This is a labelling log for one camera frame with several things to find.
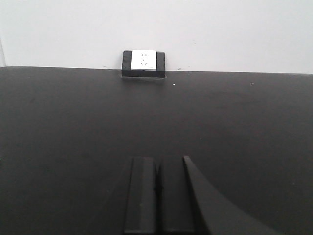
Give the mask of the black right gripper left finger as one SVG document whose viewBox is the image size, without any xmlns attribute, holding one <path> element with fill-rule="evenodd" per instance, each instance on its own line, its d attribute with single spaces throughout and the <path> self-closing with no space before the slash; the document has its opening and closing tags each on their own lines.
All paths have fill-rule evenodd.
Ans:
<svg viewBox="0 0 313 235">
<path fill-rule="evenodd" d="M 152 158 L 133 158 L 123 233 L 156 233 L 155 173 Z"/>
</svg>

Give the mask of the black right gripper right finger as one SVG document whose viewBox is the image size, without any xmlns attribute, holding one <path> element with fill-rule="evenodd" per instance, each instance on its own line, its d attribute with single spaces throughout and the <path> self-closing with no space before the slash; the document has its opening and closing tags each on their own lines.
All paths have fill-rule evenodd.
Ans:
<svg viewBox="0 0 313 235">
<path fill-rule="evenodd" d="M 163 235 L 277 235 L 223 196 L 189 156 L 160 165 Z"/>
</svg>

